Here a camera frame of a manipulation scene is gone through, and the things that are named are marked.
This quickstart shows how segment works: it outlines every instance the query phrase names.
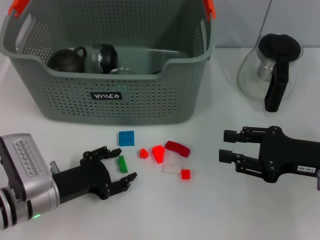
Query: green lego brick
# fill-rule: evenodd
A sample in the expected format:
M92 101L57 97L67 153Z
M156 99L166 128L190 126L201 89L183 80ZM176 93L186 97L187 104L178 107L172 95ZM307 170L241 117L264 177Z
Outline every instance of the green lego brick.
M119 165L121 173L123 173L123 174L127 174L128 173L127 164L126 164L124 156L119 156L118 165Z

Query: small red cube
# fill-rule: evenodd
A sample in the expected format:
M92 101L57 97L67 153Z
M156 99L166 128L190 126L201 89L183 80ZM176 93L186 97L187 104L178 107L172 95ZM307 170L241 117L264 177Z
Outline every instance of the small red cube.
M189 180L191 178L191 171L190 169L182 169L181 170L181 178L183 180Z
M149 157L149 153L147 150L145 150L144 148L142 148L140 150L140 158L142 159L147 159Z

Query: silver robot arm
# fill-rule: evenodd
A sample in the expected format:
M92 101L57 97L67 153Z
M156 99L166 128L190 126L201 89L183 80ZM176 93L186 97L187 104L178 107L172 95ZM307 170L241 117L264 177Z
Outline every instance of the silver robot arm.
M0 189L0 230L58 207L57 185L30 134L0 137L0 156L9 179Z

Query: black coffee pot handle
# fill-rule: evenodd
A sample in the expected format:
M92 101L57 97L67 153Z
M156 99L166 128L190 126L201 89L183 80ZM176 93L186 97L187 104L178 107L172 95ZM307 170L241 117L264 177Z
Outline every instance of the black coffee pot handle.
M87 50L85 49L85 47L83 46L79 46L77 47L75 50L73 50L74 52L78 53L80 50L83 50L83 55L82 55L82 60L85 60L87 57Z
M289 82L289 59L287 56L278 55L273 67L269 89L266 93L265 110L270 113L278 111L286 87Z

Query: glass coffee pot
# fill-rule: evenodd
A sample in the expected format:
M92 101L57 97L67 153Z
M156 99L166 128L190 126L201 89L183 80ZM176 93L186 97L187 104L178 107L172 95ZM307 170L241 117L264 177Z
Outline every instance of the glass coffee pot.
M302 55L303 48L293 37L262 35L241 64L238 85L248 97L264 101L267 112L277 112L282 99L287 98L296 85Z

